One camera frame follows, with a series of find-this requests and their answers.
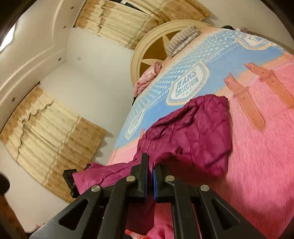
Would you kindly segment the folded pink floral blanket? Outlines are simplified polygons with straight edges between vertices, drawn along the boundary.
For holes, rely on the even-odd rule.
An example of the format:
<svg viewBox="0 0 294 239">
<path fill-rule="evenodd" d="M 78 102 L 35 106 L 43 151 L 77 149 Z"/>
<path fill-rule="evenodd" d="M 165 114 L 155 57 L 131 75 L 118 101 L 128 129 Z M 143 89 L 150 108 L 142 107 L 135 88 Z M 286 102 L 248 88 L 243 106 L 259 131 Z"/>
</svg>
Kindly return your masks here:
<svg viewBox="0 0 294 239">
<path fill-rule="evenodd" d="M 135 83 L 133 97 L 139 96 L 144 91 L 144 89 L 156 78 L 161 69 L 162 65 L 160 63 L 153 63 Z"/>
</svg>

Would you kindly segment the pink and blue bed blanket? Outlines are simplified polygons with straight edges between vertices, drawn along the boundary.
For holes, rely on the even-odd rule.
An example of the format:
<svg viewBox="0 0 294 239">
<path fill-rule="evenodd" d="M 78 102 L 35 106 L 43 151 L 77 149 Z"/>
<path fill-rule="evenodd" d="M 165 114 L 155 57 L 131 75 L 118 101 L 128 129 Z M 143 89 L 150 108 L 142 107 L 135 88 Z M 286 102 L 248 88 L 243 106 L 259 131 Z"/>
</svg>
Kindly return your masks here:
<svg viewBox="0 0 294 239">
<path fill-rule="evenodd" d="M 193 98 L 228 100 L 232 151 L 224 169 L 208 155 L 225 144 L 200 120 L 195 169 L 183 179 L 210 185 L 267 238 L 282 235 L 293 218 L 293 55 L 261 37 L 208 28 L 167 61 L 136 99 L 108 164 L 130 162 L 139 138 L 158 119 Z M 217 169 L 217 175 L 205 175 Z"/>
</svg>

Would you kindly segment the beige curtain on side wall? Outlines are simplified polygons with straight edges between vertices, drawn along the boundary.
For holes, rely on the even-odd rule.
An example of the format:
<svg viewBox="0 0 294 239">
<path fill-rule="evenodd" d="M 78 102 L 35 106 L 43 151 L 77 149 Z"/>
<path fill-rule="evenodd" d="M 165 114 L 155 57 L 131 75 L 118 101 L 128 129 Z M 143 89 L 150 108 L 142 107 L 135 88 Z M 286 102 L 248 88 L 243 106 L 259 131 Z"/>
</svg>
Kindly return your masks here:
<svg viewBox="0 0 294 239">
<path fill-rule="evenodd" d="M 16 107 L 1 131 L 11 157 L 40 185 L 71 203 L 62 174 L 90 163 L 105 129 L 35 87 Z"/>
</svg>

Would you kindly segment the beige curtain behind headboard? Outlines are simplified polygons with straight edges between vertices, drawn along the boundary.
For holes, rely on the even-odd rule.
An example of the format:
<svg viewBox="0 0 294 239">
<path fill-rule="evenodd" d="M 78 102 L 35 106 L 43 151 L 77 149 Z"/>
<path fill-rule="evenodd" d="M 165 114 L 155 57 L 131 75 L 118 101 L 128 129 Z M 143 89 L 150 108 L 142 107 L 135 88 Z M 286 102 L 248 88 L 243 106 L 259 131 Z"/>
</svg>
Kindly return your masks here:
<svg viewBox="0 0 294 239">
<path fill-rule="evenodd" d="M 161 24 L 182 19 L 202 21 L 209 15 L 210 11 L 199 1 L 99 0 L 85 2 L 75 25 L 133 50 L 148 32 Z"/>
</svg>

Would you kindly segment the magenta puffer jacket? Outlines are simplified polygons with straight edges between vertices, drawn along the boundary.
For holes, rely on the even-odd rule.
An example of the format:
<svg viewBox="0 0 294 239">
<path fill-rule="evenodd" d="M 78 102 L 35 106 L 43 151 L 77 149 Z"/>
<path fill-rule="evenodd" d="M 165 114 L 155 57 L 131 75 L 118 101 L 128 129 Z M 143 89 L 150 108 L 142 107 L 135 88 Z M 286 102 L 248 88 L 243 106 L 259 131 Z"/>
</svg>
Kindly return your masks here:
<svg viewBox="0 0 294 239">
<path fill-rule="evenodd" d="M 155 122 L 141 137 L 132 161 L 103 166 L 92 163 L 73 174 L 79 193 L 93 185 L 107 187 L 128 176 L 148 154 L 148 166 L 164 165 L 174 176 L 195 184 L 227 172 L 232 151 L 228 99 L 205 95 Z"/>
</svg>

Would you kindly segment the striped grey pillow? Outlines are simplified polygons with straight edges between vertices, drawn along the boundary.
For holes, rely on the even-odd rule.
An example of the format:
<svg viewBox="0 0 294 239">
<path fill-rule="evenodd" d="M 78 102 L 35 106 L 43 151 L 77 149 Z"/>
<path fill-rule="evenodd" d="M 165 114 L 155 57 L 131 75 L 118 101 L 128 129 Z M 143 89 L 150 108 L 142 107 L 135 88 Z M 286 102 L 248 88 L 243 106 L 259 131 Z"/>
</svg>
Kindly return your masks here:
<svg viewBox="0 0 294 239">
<path fill-rule="evenodd" d="M 174 57 L 183 48 L 186 47 L 192 40 L 201 34 L 201 30 L 195 26 L 189 26 L 182 31 L 176 33 L 166 47 L 166 53 L 169 58 Z"/>
</svg>

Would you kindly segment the cream wooden headboard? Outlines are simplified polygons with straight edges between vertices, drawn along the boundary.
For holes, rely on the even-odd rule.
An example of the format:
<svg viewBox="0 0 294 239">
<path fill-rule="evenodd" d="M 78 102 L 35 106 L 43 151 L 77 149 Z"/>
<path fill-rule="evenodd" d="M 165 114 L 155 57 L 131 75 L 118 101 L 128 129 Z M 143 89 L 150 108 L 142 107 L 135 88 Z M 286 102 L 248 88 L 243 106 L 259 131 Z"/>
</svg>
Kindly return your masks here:
<svg viewBox="0 0 294 239">
<path fill-rule="evenodd" d="M 167 58 L 166 48 L 176 33 L 189 26 L 198 29 L 211 25 L 198 20 L 174 20 L 155 27 L 137 44 L 131 62 L 131 80 L 135 84 L 146 69 L 155 62 L 162 63 Z"/>
</svg>

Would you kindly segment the black object beside bed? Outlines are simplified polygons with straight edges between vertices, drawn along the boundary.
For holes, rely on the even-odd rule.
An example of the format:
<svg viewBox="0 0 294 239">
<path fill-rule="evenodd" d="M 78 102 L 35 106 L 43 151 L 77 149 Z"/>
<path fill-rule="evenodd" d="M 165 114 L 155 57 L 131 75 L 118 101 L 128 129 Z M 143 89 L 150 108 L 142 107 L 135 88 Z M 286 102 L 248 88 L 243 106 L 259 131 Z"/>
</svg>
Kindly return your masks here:
<svg viewBox="0 0 294 239">
<path fill-rule="evenodd" d="M 78 198 L 80 196 L 80 193 L 78 192 L 78 189 L 75 185 L 73 174 L 76 173 L 76 169 L 67 169 L 63 171 L 63 178 L 70 189 L 70 196 L 74 199 Z"/>
</svg>

